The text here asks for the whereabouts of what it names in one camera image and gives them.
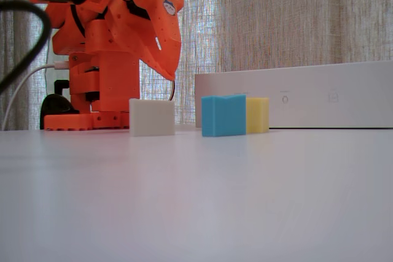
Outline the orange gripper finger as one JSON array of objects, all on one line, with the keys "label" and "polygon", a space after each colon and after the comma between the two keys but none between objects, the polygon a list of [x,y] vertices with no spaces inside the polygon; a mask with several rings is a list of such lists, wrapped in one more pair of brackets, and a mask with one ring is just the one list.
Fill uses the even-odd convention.
[{"label": "orange gripper finger", "polygon": [[134,4],[145,10],[156,33],[159,49],[165,56],[168,75],[166,79],[176,76],[181,53],[181,34],[177,13],[183,8],[184,0],[133,0]]},{"label": "orange gripper finger", "polygon": [[152,22],[142,21],[140,29],[143,51],[141,57],[143,62],[160,75],[168,75],[168,71],[165,69],[166,58],[157,45],[156,33],[152,26]]}]

